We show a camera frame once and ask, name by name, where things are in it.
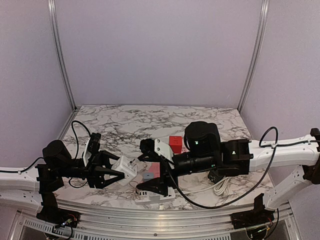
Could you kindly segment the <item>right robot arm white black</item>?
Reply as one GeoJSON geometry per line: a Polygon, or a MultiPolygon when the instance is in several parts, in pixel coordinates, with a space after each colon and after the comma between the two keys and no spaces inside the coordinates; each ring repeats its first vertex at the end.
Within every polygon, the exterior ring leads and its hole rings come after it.
{"type": "Polygon", "coordinates": [[[194,121],[184,131],[186,152],[174,154],[171,147],[159,139],[140,142],[140,161],[158,162],[159,177],[137,185],[137,189],[162,196],[169,188],[179,189],[178,178],[193,173],[215,170],[223,177],[237,177],[271,167],[295,166],[295,170],[273,189],[254,200],[247,219],[258,224],[268,212],[299,191],[320,182],[320,131],[295,139],[274,141],[236,139],[222,142],[214,123],[194,121]]]}

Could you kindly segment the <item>long white colourful power strip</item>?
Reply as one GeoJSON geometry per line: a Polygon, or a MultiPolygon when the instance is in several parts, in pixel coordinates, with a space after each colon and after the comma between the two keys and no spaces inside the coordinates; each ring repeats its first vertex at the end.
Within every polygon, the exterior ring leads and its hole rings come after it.
{"type": "Polygon", "coordinates": [[[181,149],[181,153],[185,153],[185,152],[189,152],[189,150],[185,146],[183,146],[181,149]]]}

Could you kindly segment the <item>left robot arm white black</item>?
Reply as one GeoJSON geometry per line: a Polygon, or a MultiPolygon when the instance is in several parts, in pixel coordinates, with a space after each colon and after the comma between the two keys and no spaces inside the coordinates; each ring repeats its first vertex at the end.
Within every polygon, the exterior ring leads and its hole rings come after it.
{"type": "Polygon", "coordinates": [[[61,140],[43,149],[44,164],[33,163],[24,169],[0,171],[0,203],[36,213],[38,219],[58,223],[76,219],[76,211],[59,208],[54,192],[64,186],[64,178],[87,181],[90,188],[103,189],[123,180],[125,174],[114,170],[110,160],[119,157],[100,151],[100,144],[88,140],[82,158],[72,158],[61,140]]]}

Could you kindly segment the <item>pink triangular power socket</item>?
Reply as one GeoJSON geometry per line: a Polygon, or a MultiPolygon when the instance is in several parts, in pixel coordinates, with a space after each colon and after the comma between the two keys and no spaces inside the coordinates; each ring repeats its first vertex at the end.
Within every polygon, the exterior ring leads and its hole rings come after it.
{"type": "Polygon", "coordinates": [[[147,170],[147,173],[153,178],[158,178],[160,176],[160,163],[153,162],[147,170]]]}

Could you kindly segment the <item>white cube socket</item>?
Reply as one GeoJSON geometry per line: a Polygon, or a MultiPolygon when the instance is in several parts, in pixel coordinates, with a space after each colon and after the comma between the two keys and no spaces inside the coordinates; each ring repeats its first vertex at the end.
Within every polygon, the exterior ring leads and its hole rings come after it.
{"type": "Polygon", "coordinates": [[[135,158],[129,159],[128,157],[122,155],[120,159],[113,164],[111,169],[124,173],[124,178],[119,180],[118,183],[121,186],[126,186],[137,176],[137,160],[135,158]]]}

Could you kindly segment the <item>red cube socket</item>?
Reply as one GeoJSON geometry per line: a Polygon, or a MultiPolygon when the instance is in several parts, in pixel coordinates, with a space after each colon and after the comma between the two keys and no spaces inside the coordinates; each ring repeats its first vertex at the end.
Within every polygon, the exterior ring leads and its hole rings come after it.
{"type": "Polygon", "coordinates": [[[171,147],[174,154],[181,154],[183,148],[182,136],[169,136],[169,146],[171,147]]]}

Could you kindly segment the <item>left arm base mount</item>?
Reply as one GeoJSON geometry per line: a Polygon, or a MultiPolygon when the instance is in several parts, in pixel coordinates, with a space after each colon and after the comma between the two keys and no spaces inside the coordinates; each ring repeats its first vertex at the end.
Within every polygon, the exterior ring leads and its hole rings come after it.
{"type": "Polygon", "coordinates": [[[43,231],[49,236],[70,240],[80,220],[80,213],[66,209],[45,210],[36,214],[38,220],[44,221],[43,231]]]}

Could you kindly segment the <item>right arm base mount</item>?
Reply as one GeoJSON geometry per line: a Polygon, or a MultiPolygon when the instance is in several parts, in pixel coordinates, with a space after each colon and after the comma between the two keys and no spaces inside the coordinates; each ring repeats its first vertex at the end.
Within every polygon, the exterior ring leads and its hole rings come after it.
{"type": "Polygon", "coordinates": [[[244,228],[250,240],[264,240],[273,226],[274,211],[256,213],[253,210],[232,213],[231,223],[235,230],[244,228]]]}

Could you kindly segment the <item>white power strip with USB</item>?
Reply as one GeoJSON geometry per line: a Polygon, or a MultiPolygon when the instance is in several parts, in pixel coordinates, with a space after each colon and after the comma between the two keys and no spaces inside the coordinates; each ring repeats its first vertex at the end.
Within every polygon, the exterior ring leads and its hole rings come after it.
{"type": "Polygon", "coordinates": [[[135,203],[136,205],[150,205],[150,204],[161,204],[171,202],[175,199],[175,190],[172,187],[168,188],[168,195],[164,196],[158,193],[141,190],[136,194],[135,203]]]}

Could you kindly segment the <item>light blue charger plug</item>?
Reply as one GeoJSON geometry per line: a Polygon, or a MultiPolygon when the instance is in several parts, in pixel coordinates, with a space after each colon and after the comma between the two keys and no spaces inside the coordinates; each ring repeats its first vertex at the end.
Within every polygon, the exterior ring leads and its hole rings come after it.
{"type": "Polygon", "coordinates": [[[145,172],[142,174],[142,181],[147,182],[154,178],[154,174],[152,172],[145,172]]]}

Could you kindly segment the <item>dark green charger plug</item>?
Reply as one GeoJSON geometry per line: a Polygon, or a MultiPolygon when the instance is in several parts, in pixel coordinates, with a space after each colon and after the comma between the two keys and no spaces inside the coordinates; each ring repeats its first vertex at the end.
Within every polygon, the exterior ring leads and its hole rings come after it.
{"type": "Polygon", "coordinates": [[[218,175],[218,172],[215,170],[210,170],[208,172],[207,178],[213,183],[213,184],[217,184],[219,181],[221,181],[224,176],[223,175],[218,175]]]}

